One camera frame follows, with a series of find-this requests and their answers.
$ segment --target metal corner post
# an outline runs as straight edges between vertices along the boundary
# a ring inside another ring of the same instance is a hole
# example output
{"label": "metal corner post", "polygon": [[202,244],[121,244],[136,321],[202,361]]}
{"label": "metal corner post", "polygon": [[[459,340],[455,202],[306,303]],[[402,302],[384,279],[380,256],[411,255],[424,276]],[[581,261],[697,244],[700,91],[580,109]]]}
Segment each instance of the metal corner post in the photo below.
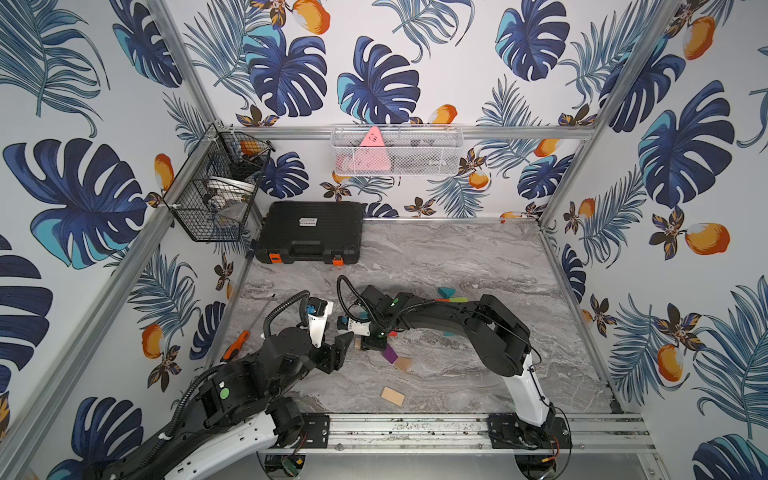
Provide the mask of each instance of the metal corner post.
{"label": "metal corner post", "polygon": [[147,0],[147,3],[157,29],[163,35],[165,45],[168,47],[170,56],[173,58],[179,72],[181,72],[181,77],[187,82],[190,94],[198,110],[200,110],[203,120],[206,124],[216,122],[218,117],[216,116],[214,105],[205,93],[203,82],[197,76],[194,64],[187,54],[184,41],[181,39],[181,34],[176,28],[173,16],[170,14],[165,0]]}
{"label": "metal corner post", "polygon": [[[200,141],[166,195],[169,204],[179,198],[197,166],[205,158],[211,143],[210,139]],[[65,351],[60,355],[58,363],[52,366],[53,373],[48,382],[37,398],[31,400],[26,414],[11,426],[8,436],[3,439],[0,449],[0,478],[25,478],[29,462],[45,440],[173,219],[173,214],[167,208],[159,207],[154,211],[131,244],[125,258],[107,281],[101,296],[91,305],[80,325],[72,332],[71,343],[64,347]]]}
{"label": "metal corner post", "polygon": [[627,60],[624,70],[619,74],[616,85],[608,96],[605,106],[598,113],[598,119],[594,122],[594,135],[574,157],[571,167],[565,172],[563,179],[558,185],[558,189],[549,201],[549,207],[544,212],[544,215],[541,216],[542,226],[549,225],[552,221],[556,207],[565,199],[568,190],[573,186],[575,179],[578,178],[579,171],[590,157],[603,134],[610,128],[610,123],[624,102],[624,98],[627,97],[648,58],[654,53],[661,35],[664,34],[679,5],[680,0],[660,0],[656,11],[648,22],[647,28],[643,31],[632,49],[632,55]]}

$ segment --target tropical leaf wallpaper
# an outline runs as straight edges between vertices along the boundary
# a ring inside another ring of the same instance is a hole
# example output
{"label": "tropical leaf wallpaper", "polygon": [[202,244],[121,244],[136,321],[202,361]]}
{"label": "tropical leaf wallpaper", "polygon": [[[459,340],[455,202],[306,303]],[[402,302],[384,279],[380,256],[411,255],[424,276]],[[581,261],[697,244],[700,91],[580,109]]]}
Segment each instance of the tropical leaf wallpaper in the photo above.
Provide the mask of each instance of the tropical leaf wallpaper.
{"label": "tropical leaf wallpaper", "polygon": [[[168,4],[217,115],[225,124],[264,127],[268,139],[274,125],[591,125],[658,1]],[[633,91],[658,99],[630,99],[622,124],[645,119],[666,94],[657,89],[680,76],[680,62],[661,55],[649,64]],[[182,118],[173,106],[169,113]],[[188,125],[179,120],[180,137],[190,137]],[[467,141],[462,153],[471,153],[452,177],[332,182],[336,159],[327,142],[273,143],[285,161],[271,168],[262,187],[268,195],[257,197],[264,212],[290,197],[384,203],[401,214],[419,195],[435,198],[434,217],[458,218],[540,216],[579,145],[558,138]]]}
{"label": "tropical leaf wallpaper", "polygon": [[[586,101],[614,84],[599,68],[612,60],[591,48],[631,50],[645,6],[596,23],[566,61]],[[768,478],[768,227],[756,220],[768,49],[754,33],[767,15],[749,0],[681,2],[611,130],[549,206],[548,244],[617,400],[643,414],[670,478]]]}
{"label": "tropical leaf wallpaper", "polygon": [[[0,98],[2,440],[206,122],[144,0],[0,2]],[[169,230],[33,460],[40,478],[82,478],[140,444],[147,422],[167,421],[208,358],[245,241]]]}

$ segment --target marble tabletop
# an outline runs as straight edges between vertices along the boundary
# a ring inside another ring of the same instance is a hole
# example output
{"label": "marble tabletop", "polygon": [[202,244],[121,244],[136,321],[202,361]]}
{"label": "marble tabletop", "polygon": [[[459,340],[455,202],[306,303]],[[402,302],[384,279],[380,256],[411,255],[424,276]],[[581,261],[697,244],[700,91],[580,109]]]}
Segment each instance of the marble tabletop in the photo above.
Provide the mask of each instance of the marble tabletop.
{"label": "marble tabletop", "polygon": [[[413,292],[437,298],[437,288],[479,300],[498,297],[531,330],[541,352],[538,378],[548,398],[566,412],[610,412],[610,391],[591,365],[533,221],[501,223],[366,223],[360,261],[336,267],[316,262],[265,265],[254,260],[230,321],[223,348],[253,321],[273,293],[282,301],[301,290],[336,301],[336,278],[347,275],[362,291]],[[336,335],[336,316],[328,338]],[[298,309],[273,322],[273,331],[297,324]],[[261,322],[255,329],[260,333]],[[508,412],[514,409],[502,378],[480,362],[461,336],[430,329],[391,337],[399,356],[412,359],[403,372],[380,352],[350,347],[344,367],[327,375],[315,370],[293,388],[306,411],[327,412]],[[258,335],[244,349],[257,349]],[[388,386],[406,396],[402,407],[380,397]]]}

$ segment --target wooden block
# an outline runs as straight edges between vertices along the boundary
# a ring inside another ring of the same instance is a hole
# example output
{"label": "wooden block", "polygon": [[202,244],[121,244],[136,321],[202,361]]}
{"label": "wooden block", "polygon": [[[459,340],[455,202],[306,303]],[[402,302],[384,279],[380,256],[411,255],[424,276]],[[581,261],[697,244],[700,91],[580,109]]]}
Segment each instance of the wooden block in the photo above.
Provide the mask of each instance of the wooden block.
{"label": "wooden block", "polygon": [[394,403],[398,407],[402,407],[403,402],[406,400],[405,395],[396,390],[390,389],[388,386],[384,387],[382,398],[388,402]]}
{"label": "wooden block", "polygon": [[395,360],[393,365],[401,369],[403,372],[408,372],[413,365],[413,360],[407,359],[404,356],[400,356],[397,360]]}

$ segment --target purple block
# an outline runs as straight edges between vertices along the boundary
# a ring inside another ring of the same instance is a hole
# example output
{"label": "purple block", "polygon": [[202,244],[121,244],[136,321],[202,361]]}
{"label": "purple block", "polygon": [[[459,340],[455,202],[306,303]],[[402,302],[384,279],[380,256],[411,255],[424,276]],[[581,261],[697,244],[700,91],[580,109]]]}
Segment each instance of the purple block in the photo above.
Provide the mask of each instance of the purple block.
{"label": "purple block", "polygon": [[395,353],[395,350],[392,349],[392,346],[387,344],[386,350],[382,352],[382,356],[386,359],[389,363],[394,363],[395,360],[397,360],[397,353]]}

